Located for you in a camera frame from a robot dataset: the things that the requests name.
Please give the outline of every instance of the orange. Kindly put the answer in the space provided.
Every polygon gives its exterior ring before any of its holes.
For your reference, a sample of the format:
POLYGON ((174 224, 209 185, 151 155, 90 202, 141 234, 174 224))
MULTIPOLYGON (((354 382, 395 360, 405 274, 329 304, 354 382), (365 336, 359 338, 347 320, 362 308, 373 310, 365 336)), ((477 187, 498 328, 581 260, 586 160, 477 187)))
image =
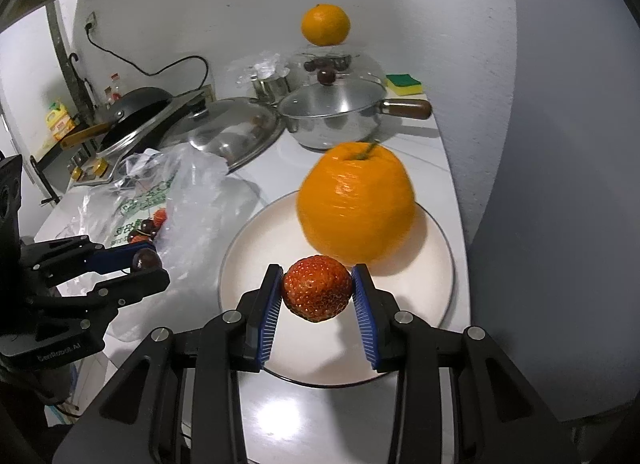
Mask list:
POLYGON ((352 266, 392 254, 414 222, 415 197, 400 160, 376 145, 344 142, 326 152, 300 187, 296 208, 306 240, 352 266))
POLYGON ((300 30, 305 38, 321 47, 341 44, 349 33, 351 22, 338 6, 319 4, 302 17, 300 30))

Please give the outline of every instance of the frying pan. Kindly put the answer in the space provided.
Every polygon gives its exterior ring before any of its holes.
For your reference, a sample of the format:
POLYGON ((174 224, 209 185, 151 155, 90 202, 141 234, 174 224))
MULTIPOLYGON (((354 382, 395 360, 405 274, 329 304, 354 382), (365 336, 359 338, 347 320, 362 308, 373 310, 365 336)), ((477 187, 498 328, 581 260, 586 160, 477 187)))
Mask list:
POLYGON ((111 105, 108 123, 96 124, 82 132, 69 134, 60 142, 60 146, 66 150, 106 132, 98 149, 103 151, 158 114, 172 97, 166 90, 156 87, 132 90, 111 105))

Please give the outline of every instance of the pot handle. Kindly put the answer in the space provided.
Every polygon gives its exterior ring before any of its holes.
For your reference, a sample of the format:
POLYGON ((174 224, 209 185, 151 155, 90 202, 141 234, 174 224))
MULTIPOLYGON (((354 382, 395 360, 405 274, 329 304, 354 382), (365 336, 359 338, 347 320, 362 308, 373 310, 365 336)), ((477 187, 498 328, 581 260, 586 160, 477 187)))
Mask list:
POLYGON ((431 103, 424 99, 385 99, 380 102, 380 113, 399 118, 425 120, 431 117, 431 103))
POLYGON ((68 150, 69 148, 73 148, 81 142, 85 142, 86 140, 89 140, 93 137, 100 136, 101 134, 109 131, 109 129, 111 128, 111 124, 112 123, 95 124, 94 126, 89 126, 81 132, 68 134, 68 136, 65 136, 65 138, 60 141, 60 147, 62 147, 63 150, 68 150))
POLYGON ((282 116, 281 119, 284 119, 284 124, 287 127, 287 130, 289 131, 290 134, 295 134, 298 131, 300 127, 298 120, 289 119, 285 116, 282 116))

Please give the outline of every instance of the power cord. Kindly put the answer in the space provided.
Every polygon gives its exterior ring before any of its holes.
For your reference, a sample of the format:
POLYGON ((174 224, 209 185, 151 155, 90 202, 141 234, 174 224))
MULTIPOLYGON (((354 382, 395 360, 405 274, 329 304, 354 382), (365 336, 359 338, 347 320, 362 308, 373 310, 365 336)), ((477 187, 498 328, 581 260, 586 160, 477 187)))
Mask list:
POLYGON ((97 43, 95 43, 95 41, 91 39, 91 35, 89 33, 89 31, 92 30, 93 26, 94 25, 91 24, 91 23, 88 23, 88 24, 86 24, 84 26, 84 31, 86 33, 86 38, 87 38, 87 40, 89 40, 89 43, 91 45, 93 45, 94 47, 97 47, 101 51, 104 51, 104 52, 106 52, 108 54, 111 54, 112 56, 115 56, 119 60, 122 60, 124 63, 127 63, 127 64, 131 65, 138 72, 140 72, 140 73, 142 73, 142 74, 144 74, 145 76, 148 76, 148 77, 157 76, 158 74, 164 72, 165 70, 167 70, 167 69, 169 69, 169 68, 171 68, 171 67, 173 67, 175 65, 178 65, 178 63, 181 63, 183 61, 187 61, 188 59, 199 59, 201 62, 204 63, 205 71, 204 71, 204 77, 202 78, 202 81, 201 81, 201 83, 200 83, 200 85, 198 86, 197 89, 201 89, 204 86, 204 82, 207 80, 207 76, 209 75, 209 62, 205 58, 203 58, 202 56, 198 56, 197 54, 193 54, 192 56, 185 56, 184 58, 180 58, 179 60, 174 61, 173 63, 169 63, 169 65, 167 65, 166 67, 162 67, 157 72, 146 72, 145 70, 141 69, 139 66, 137 66, 132 61, 130 61, 130 60, 126 59, 126 58, 123 58, 119 54, 116 54, 113 50, 106 49, 106 48, 98 45, 97 43))

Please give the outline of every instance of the wall socket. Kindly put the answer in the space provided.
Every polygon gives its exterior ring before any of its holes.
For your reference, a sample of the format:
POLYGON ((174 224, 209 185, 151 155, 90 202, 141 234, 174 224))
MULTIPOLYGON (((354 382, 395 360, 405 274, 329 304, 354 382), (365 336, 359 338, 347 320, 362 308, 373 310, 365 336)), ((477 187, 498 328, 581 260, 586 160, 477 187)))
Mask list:
POLYGON ((85 26, 89 24, 91 24, 91 30, 89 32, 93 32, 95 30, 95 27, 98 25, 98 19, 95 15, 95 11, 92 11, 91 14, 86 18, 86 22, 84 22, 85 26))

